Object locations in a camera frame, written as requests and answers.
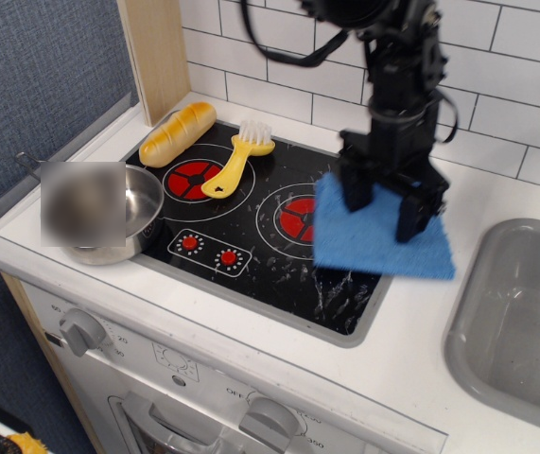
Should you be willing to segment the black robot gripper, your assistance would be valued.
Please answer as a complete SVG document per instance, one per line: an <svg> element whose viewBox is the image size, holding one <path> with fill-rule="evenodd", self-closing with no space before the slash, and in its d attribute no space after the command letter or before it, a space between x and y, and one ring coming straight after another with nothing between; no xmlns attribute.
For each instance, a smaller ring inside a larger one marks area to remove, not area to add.
<svg viewBox="0 0 540 454"><path fill-rule="evenodd" d="M396 241L421 234L443 206L449 187L429 163L436 142L439 108L426 106L409 115L373 113L371 130L340 132L339 175L344 203L350 212L368 206L374 187L382 184L402 198Z"/></svg>

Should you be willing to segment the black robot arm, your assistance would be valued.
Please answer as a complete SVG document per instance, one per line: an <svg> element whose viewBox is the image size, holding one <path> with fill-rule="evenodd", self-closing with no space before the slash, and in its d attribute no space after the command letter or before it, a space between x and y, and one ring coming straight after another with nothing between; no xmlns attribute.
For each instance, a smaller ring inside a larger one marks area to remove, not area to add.
<svg viewBox="0 0 540 454"><path fill-rule="evenodd" d="M373 201L376 184L398 194L395 238L406 243L440 213L449 187L429 162L445 99L438 88L447 62L441 15L433 1L304 1L302 7L364 44L371 129L340 132L339 178L352 212Z"/></svg>

